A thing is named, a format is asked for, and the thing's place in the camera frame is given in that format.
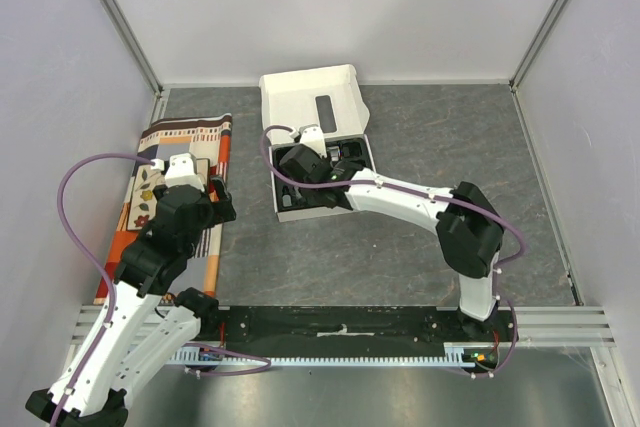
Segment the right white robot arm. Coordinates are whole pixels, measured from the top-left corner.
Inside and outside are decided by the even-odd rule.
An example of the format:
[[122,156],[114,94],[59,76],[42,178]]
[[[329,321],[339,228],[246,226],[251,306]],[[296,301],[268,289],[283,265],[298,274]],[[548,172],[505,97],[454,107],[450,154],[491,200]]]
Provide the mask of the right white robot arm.
[[382,176],[358,161],[331,163],[304,145],[286,152],[277,169],[292,181],[312,184],[301,194],[326,207],[383,214],[434,234],[446,264],[459,275],[460,333],[477,341],[493,330],[494,265],[504,228],[477,186],[421,187]]

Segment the black silver hair clipper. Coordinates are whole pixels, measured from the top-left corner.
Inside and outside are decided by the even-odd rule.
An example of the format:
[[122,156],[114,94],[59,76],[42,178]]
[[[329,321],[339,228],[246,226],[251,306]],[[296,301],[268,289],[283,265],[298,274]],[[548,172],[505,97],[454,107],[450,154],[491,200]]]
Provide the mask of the black silver hair clipper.
[[332,163],[337,163],[340,161],[342,154],[341,148],[336,146],[328,146],[327,147],[327,157]]

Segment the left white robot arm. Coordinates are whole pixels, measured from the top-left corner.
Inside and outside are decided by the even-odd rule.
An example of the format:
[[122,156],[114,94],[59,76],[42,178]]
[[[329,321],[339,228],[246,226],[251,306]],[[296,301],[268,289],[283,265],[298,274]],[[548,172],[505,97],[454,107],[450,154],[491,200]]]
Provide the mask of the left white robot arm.
[[139,345],[144,321],[184,272],[202,236],[235,220],[222,178],[213,196],[182,176],[156,188],[156,214],[125,248],[108,300],[80,351],[48,389],[32,392],[25,408],[51,426],[122,426],[135,395],[185,343],[208,340],[219,329],[218,302],[189,288]]

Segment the small clear oil bottle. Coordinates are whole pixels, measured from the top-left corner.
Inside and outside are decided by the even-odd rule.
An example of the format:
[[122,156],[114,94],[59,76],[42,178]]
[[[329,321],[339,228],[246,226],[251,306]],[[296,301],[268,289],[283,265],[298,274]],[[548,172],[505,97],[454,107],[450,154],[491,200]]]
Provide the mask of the small clear oil bottle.
[[291,195],[288,187],[282,189],[282,206],[284,208],[290,208],[292,206]]

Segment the white clipper kit box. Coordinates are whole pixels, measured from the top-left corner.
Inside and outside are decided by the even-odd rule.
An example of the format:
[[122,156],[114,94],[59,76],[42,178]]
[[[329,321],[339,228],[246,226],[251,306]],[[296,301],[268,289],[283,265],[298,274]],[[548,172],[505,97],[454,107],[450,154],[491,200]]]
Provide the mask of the white clipper kit box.
[[294,146],[294,129],[317,124],[330,144],[364,145],[365,167],[374,170],[366,127],[370,112],[365,105],[356,68],[351,64],[267,74],[260,78],[262,126],[282,125],[267,134],[270,163],[277,166],[277,149]]

